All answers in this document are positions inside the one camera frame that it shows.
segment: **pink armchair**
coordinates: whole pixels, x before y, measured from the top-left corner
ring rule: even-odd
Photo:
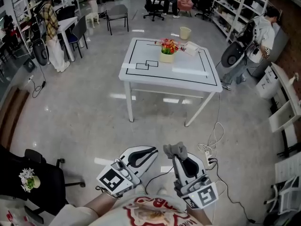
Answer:
[[[178,0],[178,10],[179,11],[189,11],[189,14],[191,16],[191,9],[192,9],[192,6],[193,6],[193,2],[191,0]]]

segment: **white table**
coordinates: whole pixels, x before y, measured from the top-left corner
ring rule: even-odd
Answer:
[[[61,33],[62,36],[63,36],[63,40],[64,40],[64,43],[65,43],[65,46],[67,48],[67,52],[69,54],[69,57],[70,57],[70,60],[71,61],[74,61],[74,56],[73,56],[73,53],[72,53],[72,50],[70,48],[70,44],[68,42],[68,39],[67,39],[67,36],[66,36],[66,30],[72,25],[72,24],[77,24],[77,17],[72,17],[72,18],[67,18],[65,20],[62,20],[62,21],[58,21],[58,24],[60,25],[58,30],[57,30],[57,33]],[[82,48],[84,47],[84,43],[82,41],[82,39],[79,40],[79,46]]]
[[[174,63],[167,64],[159,61],[161,46],[154,41],[133,38],[119,73],[124,81],[129,120],[134,121],[132,90],[202,98],[198,110],[187,116],[185,126],[189,126],[215,92],[222,91],[209,51],[201,48],[196,56],[190,56],[179,50]]]

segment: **wooden platform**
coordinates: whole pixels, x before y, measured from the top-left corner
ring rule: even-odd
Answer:
[[[13,86],[0,110],[0,144],[8,150],[10,150],[16,125],[28,96],[27,90],[20,90],[17,86]]]

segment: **white pants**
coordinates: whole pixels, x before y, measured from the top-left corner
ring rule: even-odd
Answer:
[[[91,7],[91,13],[98,13],[98,5],[96,0],[89,1],[89,5]]]
[[[66,62],[64,60],[64,51],[62,51],[60,42],[57,36],[46,42],[49,51],[49,60],[53,67],[58,71],[63,71],[66,67]]]

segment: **yellow plaid shirt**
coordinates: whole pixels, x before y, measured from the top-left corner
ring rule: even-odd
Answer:
[[[53,10],[53,6],[47,3],[40,11],[40,15],[45,20],[46,25],[46,41],[53,39],[56,36],[58,30],[58,20]]]

